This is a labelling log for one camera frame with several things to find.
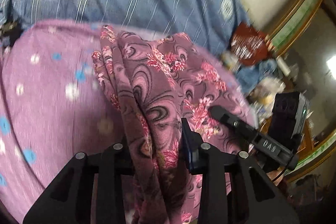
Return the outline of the maroon floral garment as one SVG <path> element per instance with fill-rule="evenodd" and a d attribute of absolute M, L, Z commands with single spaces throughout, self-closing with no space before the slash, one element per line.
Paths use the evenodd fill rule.
<path fill-rule="evenodd" d="M 199 212 L 202 176 L 182 153 L 182 118 L 226 153 L 240 141 L 209 115 L 220 105 L 250 125 L 255 118 L 235 77 L 183 32 L 158 40 L 104 25 L 92 55 L 104 94 L 120 114 L 134 174 L 133 223 L 189 223 Z"/>

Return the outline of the small black clip object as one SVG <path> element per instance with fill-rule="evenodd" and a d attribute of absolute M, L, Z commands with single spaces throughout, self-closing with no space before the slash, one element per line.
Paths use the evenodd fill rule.
<path fill-rule="evenodd" d="M 13 47 L 22 32 L 22 26 L 17 20 L 1 25 L 1 43 L 3 47 Z"/>

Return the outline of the blue denim clothing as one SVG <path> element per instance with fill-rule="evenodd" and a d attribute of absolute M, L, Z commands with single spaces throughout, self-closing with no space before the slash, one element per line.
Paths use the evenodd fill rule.
<path fill-rule="evenodd" d="M 241 86 L 242 92 L 248 95 L 262 79 L 273 76 L 276 70 L 276 61 L 268 59 L 252 66 L 241 65 L 234 75 Z"/>

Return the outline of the purple floral bed sheet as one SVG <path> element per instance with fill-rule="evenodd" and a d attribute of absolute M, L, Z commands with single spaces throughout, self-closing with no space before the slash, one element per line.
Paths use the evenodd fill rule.
<path fill-rule="evenodd" d="M 1 207 L 17 222 L 75 153 L 100 153 L 126 139 L 95 73 L 101 28 L 46 20 L 1 53 Z M 125 31 L 149 41 L 167 37 Z M 124 191 L 133 223 L 134 176 Z"/>

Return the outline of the red shiny plastic bag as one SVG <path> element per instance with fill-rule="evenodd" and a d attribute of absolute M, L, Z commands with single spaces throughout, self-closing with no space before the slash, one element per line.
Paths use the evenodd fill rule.
<path fill-rule="evenodd" d="M 231 38 L 230 52 L 240 64 L 250 67 L 270 57 L 266 45 L 266 34 L 241 22 Z"/>

